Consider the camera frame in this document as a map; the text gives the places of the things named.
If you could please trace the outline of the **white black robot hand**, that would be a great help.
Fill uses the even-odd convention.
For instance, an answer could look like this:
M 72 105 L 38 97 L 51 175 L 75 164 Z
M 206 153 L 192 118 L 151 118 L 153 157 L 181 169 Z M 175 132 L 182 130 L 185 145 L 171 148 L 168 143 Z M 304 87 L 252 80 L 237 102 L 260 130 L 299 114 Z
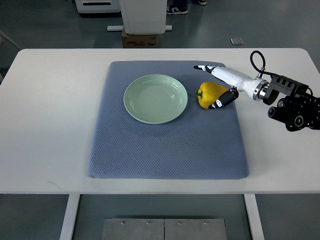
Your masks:
M 269 83 L 266 80 L 262 78 L 253 79 L 231 68 L 212 65 L 196 65 L 194 68 L 206 71 L 219 81 L 230 86 L 226 92 L 209 106 L 209 109 L 218 109 L 229 105 L 239 97 L 240 92 L 246 92 L 255 101 L 262 100 L 268 89 Z

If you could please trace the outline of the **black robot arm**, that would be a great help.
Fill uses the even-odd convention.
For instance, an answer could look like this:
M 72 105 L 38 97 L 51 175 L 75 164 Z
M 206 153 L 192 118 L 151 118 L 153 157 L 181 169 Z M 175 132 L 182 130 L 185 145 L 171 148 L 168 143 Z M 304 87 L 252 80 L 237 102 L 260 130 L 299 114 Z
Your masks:
M 310 87 L 291 78 L 272 74 L 271 81 L 259 91 L 258 98 L 264 104 L 271 106 L 280 93 L 285 97 L 278 100 L 276 106 L 271 106 L 267 112 L 269 118 L 285 124 L 290 132 L 310 128 L 320 129 L 320 98 Z

